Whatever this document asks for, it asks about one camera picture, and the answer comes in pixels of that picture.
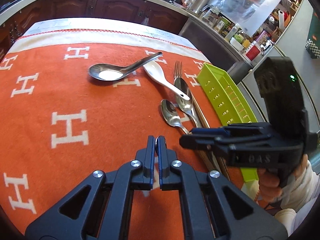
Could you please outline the person's right hand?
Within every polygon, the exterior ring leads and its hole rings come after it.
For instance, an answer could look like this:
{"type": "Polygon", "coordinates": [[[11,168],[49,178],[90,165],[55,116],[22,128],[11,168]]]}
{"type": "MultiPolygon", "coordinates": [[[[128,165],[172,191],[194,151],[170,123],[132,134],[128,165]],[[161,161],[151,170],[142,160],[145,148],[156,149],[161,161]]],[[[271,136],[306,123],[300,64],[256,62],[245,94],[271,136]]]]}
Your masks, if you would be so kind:
{"type": "MultiPolygon", "coordinates": [[[[305,171],[308,163],[308,155],[304,154],[300,164],[293,171],[295,179],[298,179],[305,171]]],[[[259,191],[262,199],[268,203],[274,202],[276,198],[280,197],[283,190],[279,186],[279,178],[264,168],[258,168],[257,174],[259,177],[259,191]]]]}

